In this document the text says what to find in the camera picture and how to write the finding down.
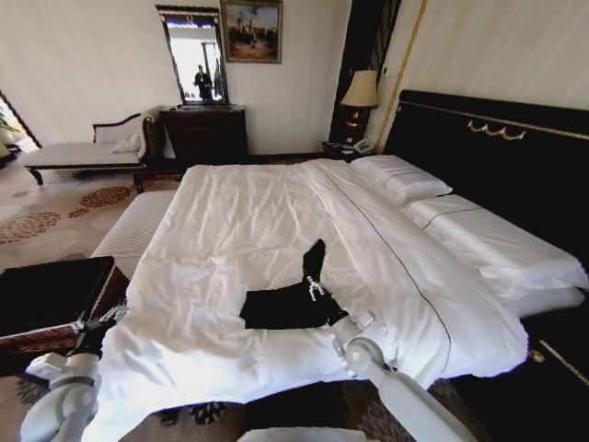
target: white wall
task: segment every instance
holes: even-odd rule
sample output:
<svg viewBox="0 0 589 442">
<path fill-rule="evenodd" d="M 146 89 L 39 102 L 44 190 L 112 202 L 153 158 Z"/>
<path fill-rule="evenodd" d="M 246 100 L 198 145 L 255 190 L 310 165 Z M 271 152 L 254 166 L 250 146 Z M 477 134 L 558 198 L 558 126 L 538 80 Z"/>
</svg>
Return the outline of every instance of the white wall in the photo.
<svg viewBox="0 0 589 442">
<path fill-rule="evenodd" d="M 401 3 L 385 63 L 393 75 L 381 80 L 368 125 L 373 139 L 420 4 Z M 586 0 L 429 0 L 401 90 L 589 109 L 588 44 Z"/>
<path fill-rule="evenodd" d="M 218 0 L 0 0 L 0 88 L 42 144 L 90 140 L 92 122 L 180 103 L 155 4 Z M 282 64 L 226 64 L 250 151 L 327 139 L 351 0 L 283 0 Z"/>
</svg>

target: floral rug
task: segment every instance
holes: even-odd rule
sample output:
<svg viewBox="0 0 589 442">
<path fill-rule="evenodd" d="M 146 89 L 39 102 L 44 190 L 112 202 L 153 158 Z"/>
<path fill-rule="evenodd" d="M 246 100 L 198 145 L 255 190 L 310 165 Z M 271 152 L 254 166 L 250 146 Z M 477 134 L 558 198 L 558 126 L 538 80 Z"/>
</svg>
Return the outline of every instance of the floral rug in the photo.
<svg viewBox="0 0 589 442">
<path fill-rule="evenodd" d="M 43 177 L 46 184 L 38 186 L 14 162 L 0 169 L 0 270 L 89 256 L 135 196 L 128 172 L 46 171 Z M 177 187 L 174 181 L 145 185 L 148 192 Z M 0 378 L 0 441 L 19 439 L 24 415 L 46 391 L 33 378 Z M 490 440 L 450 382 L 436 383 L 432 393 L 479 441 Z M 123 440 L 234 442 L 249 429 L 271 426 L 341 427 L 383 442 L 412 440 L 366 381 L 318 383 L 246 405 L 182 407 L 173 420 L 163 425 L 171 423 L 169 415 L 148 416 Z"/>
</svg>

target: telephone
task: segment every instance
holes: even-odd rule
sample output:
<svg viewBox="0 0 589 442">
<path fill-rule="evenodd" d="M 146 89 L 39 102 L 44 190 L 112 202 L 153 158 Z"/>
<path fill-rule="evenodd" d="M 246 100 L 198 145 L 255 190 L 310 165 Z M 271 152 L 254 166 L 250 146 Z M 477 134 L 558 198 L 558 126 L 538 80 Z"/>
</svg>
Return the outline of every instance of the telephone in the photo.
<svg viewBox="0 0 589 442">
<path fill-rule="evenodd" d="M 370 144 L 370 141 L 368 141 L 368 138 L 364 138 L 364 139 L 360 140 L 358 143 L 356 143 L 355 145 L 350 146 L 351 150 L 359 153 L 360 155 L 369 154 L 370 152 L 372 152 L 373 148 L 374 147 Z"/>
</svg>

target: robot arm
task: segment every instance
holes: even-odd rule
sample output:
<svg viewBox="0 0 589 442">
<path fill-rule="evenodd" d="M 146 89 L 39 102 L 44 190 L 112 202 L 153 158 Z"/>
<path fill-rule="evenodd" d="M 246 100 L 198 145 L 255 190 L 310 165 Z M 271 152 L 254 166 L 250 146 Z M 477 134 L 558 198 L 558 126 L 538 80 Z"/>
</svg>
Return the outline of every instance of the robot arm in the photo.
<svg viewBox="0 0 589 442">
<path fill-rule="evenodd" d="M 126 307 L 118 306 L 100 320 L 85 324 L 67 357 L 49 353 L 30 363 L 27 373 L 48 379 L 51 391 L 25 416 L 20 427 L 22 442 L 72 442 L 82 438 L 97 411 L 102 340 L 126 312 Z"/>
<path fill-rule="evenodd" d="M 362 331 L 331 294 L 307 277 L 317 291 L 335 334 L 334 348 L 354 374 L 369 379 L 378 389 L 383 404 L 418 441 L 471 442 L 477 439 L 415 380 L 389 368 L 380 347 L 372 340 L 356 337 Z M 360 318 L 365 326 L 372 320 Z"/>
</svg>

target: black headboard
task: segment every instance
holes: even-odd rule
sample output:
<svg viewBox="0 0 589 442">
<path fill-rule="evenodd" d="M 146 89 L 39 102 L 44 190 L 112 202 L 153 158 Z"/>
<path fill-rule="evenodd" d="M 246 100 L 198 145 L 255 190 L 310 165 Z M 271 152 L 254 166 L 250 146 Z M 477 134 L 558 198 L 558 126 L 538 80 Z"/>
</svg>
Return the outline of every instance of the black headboard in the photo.
<svg viewBox="0 0 589 442">
<path fill-rule="evenodd" d="M 588 269 L 588 110 L 404 90 L 384 153 L 432 173 Z"/>
</svg>

